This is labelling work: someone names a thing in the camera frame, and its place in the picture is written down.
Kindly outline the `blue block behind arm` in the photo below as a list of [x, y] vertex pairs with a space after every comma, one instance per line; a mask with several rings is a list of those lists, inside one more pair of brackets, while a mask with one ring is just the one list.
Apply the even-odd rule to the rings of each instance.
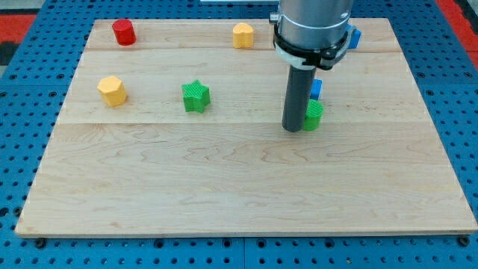
[[350, 33], [350, 43], [348, 45], [348, 49], [356, 49], [361, 38], [361, 31], [358, 30], [355, 25], [348, 25], [347, 30]]

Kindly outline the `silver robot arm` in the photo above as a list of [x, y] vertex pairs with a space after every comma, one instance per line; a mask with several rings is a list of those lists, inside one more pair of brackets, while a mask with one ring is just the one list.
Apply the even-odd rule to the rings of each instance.
[[348, 26], [353, 0], [281, 0], [270, 14], [277, 55], [300, 70], [330, 70], [356, 31]]

